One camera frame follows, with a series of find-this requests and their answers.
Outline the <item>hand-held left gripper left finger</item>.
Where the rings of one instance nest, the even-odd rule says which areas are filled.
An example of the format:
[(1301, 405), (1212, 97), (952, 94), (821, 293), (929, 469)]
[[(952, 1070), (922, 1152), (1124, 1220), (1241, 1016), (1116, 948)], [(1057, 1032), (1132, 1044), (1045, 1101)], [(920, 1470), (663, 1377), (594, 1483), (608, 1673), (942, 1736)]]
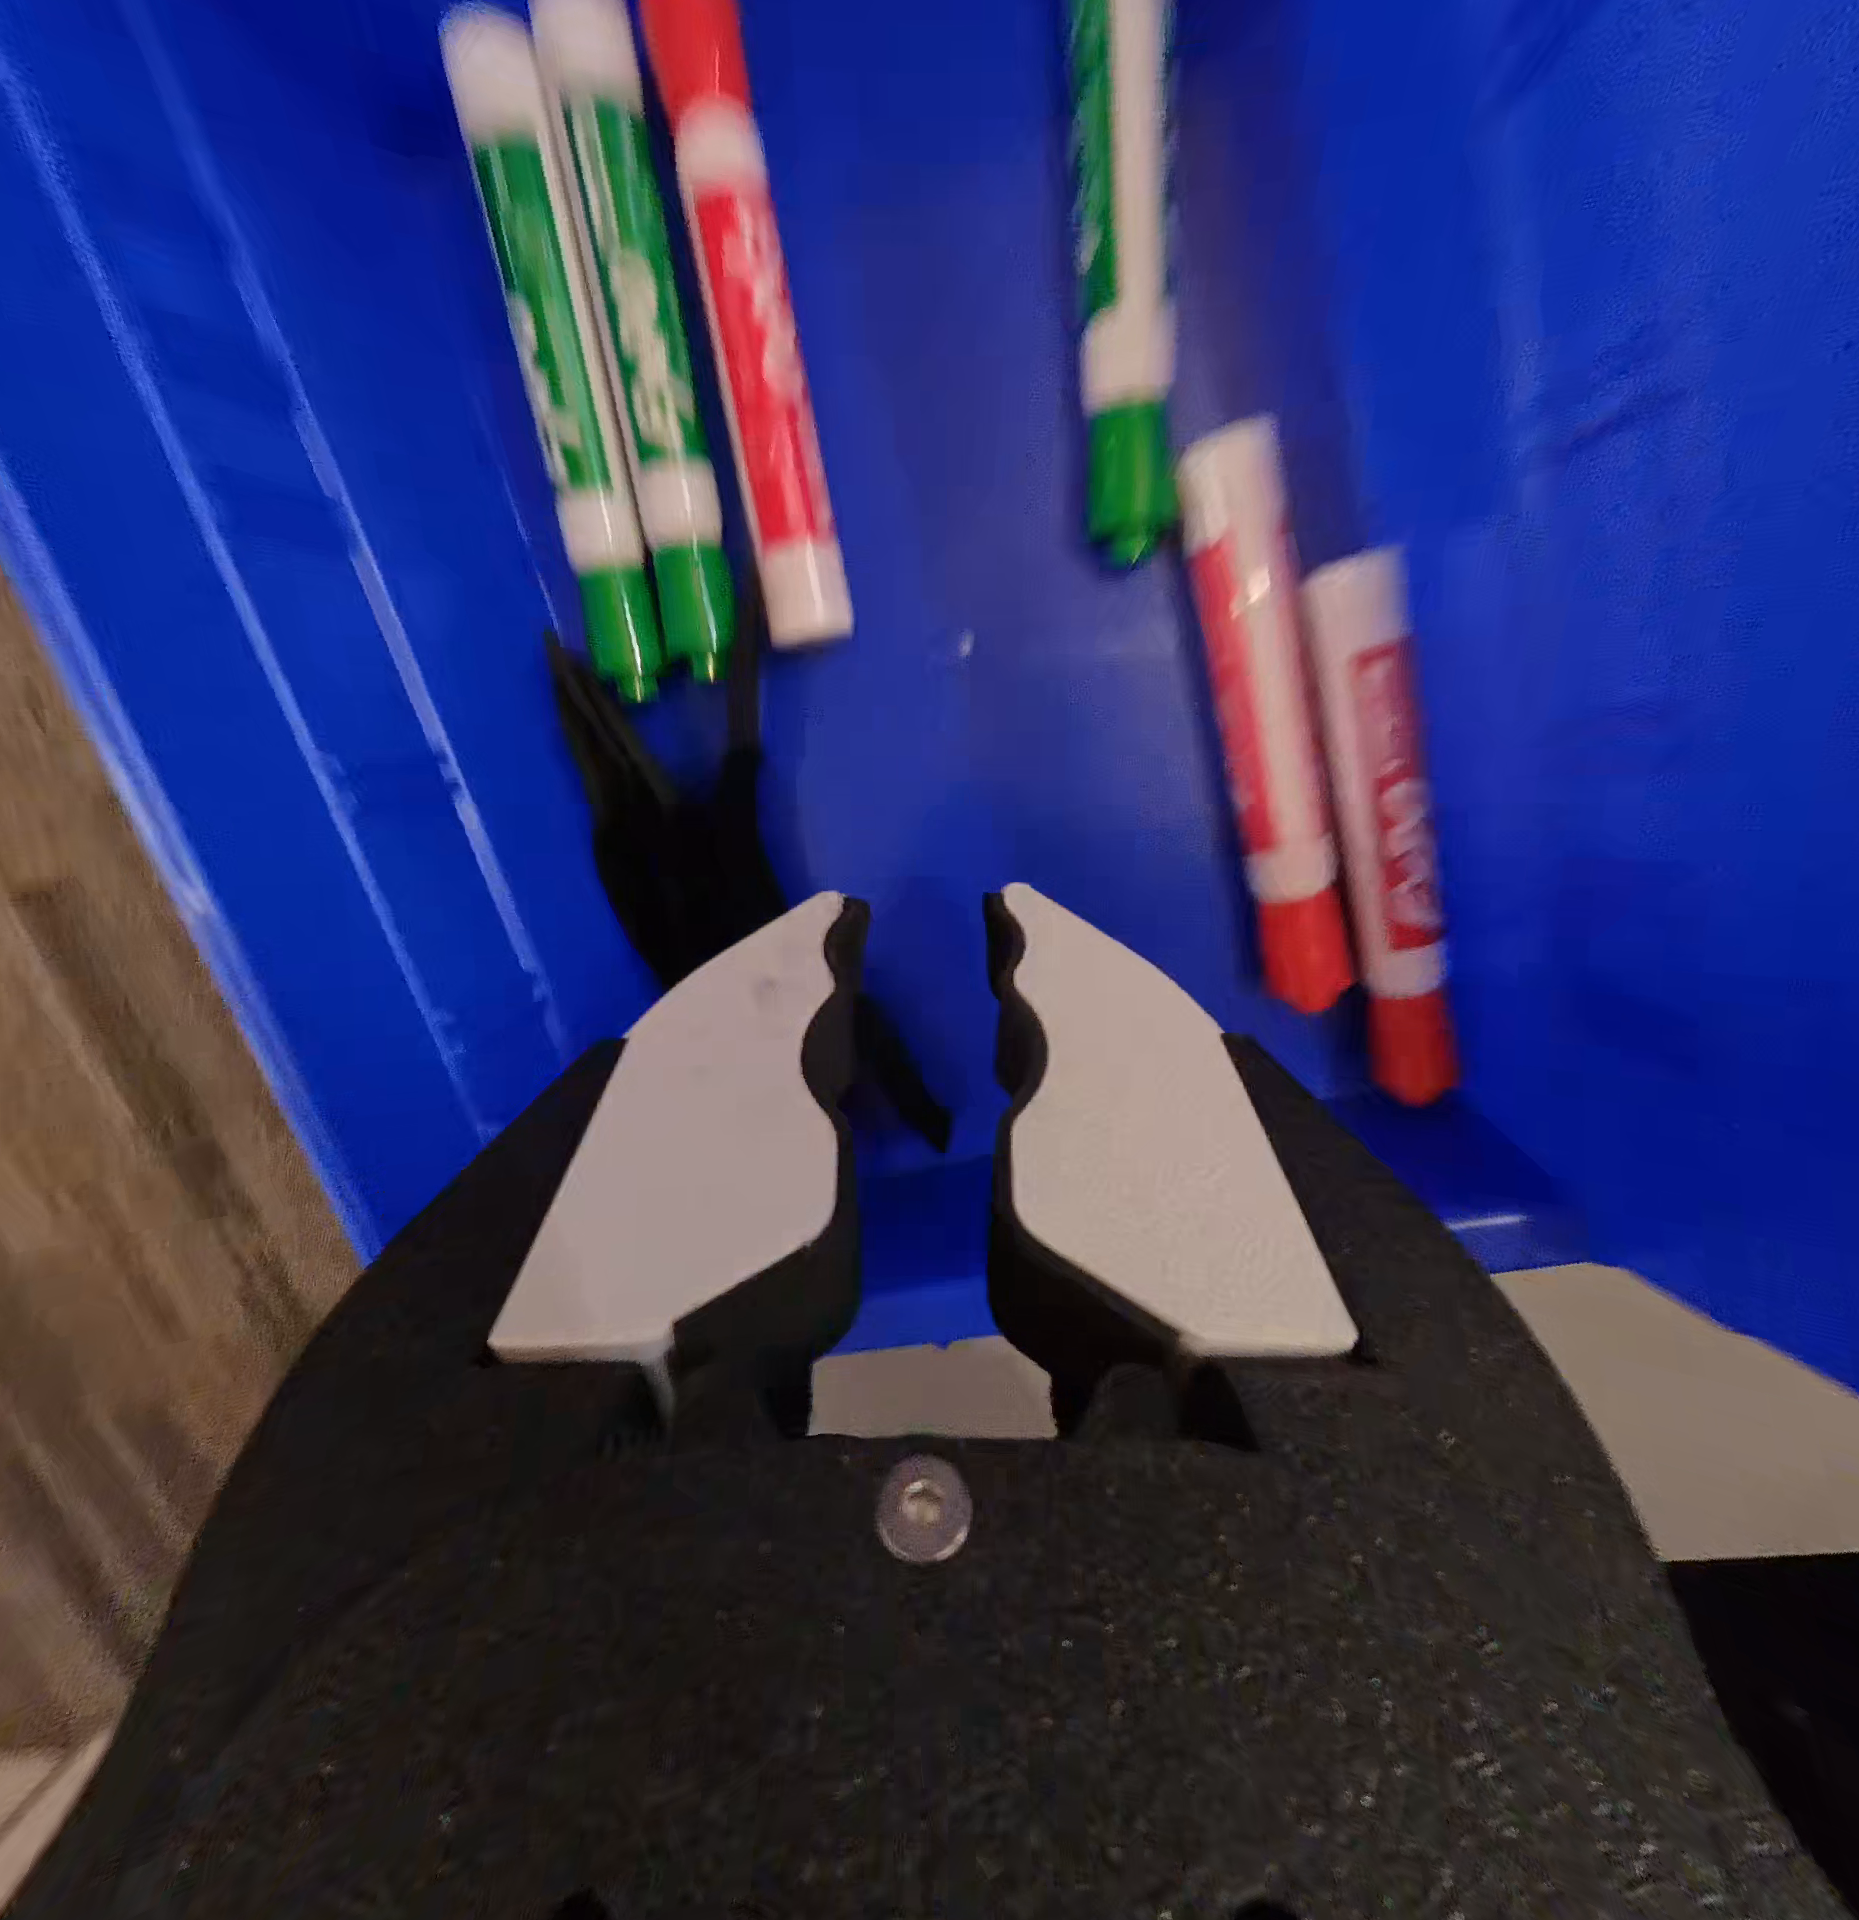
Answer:
[(865, 901), (813, 893), (628, 1032), (486, 1335), (499, 1363), (639, 1369), (669, 1419), (734, 1388), (786, 1438), (860, 1307), (846, 1094)]

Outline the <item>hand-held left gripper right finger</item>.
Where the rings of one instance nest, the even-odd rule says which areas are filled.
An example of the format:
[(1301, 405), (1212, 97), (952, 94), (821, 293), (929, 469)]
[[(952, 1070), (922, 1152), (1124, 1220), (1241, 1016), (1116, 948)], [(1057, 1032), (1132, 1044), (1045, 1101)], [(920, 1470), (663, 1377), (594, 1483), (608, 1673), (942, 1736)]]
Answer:
[(1118, 1392), (1248, 1435), (1230, 1372), (1339, 1369), (1358, 1328), (1221, 1027), (1027, 882), (985, 899), (994, 1070), (989, 1312), (1059, 1435)]

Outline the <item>blue plastic bin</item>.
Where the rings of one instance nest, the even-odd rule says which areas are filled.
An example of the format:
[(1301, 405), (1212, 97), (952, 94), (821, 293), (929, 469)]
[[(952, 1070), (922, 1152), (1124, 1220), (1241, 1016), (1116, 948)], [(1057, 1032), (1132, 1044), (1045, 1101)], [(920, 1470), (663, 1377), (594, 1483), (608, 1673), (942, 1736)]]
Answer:
[[(650, 995), (442, 5), (0, 5), (0, 556), (369, 1258)], [(796, 893), (958, 1159), (1028, 881), (1315, 1094), (1175, 553), (1081, 515), (1059, 5), (744, 5), (854, 630), (766, 665)], [(1859, 5), (1178, 5), (1180, 436), (1398, 545), (1482, 1173), (1859, 1392)]]

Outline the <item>red whiteboard marker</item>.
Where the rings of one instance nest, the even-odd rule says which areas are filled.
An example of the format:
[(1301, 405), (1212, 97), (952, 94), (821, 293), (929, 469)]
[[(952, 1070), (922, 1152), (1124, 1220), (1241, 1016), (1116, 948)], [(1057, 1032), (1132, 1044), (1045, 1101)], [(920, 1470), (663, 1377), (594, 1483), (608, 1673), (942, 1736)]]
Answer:
[(1398, 545), (1356, 551), (1301, 585), (1303, 635), (1358, 983), (1370, 1076), (1408, 1109), (1457, 1087), (1434, 801)]
[(737, 485), (777, 648), (851, 635), (744, 26), (730, 2), (636, 6), (671, 128)]
[(1190, 442), (1178, 492), (1265, 991), (1295, 1013), (1328, 1013), (1351, 986), (1351, 963), (1277, 419), (1233, 421)]

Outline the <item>green whiteboard marker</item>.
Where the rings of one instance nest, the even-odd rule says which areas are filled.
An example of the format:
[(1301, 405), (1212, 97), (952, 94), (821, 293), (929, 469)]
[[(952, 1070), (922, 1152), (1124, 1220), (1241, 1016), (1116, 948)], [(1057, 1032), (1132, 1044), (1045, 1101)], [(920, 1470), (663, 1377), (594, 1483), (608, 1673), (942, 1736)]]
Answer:
[(467, 5), (445, 17), (438, 44), (582, 598), (588, 658), (598, 677), (639, 708), (654, 700), (662, 674), (648, 546), (531, 34), (506, 12)]
[(1178, 521), (1169, 397), (1173, 6), (1065, 10), (1085, 515), (1105, 565), (1147, 562)]
[(734, 590), (628, 10), (535, 2), (531, 35), (582, 223), (663, 660), (721, 684)]

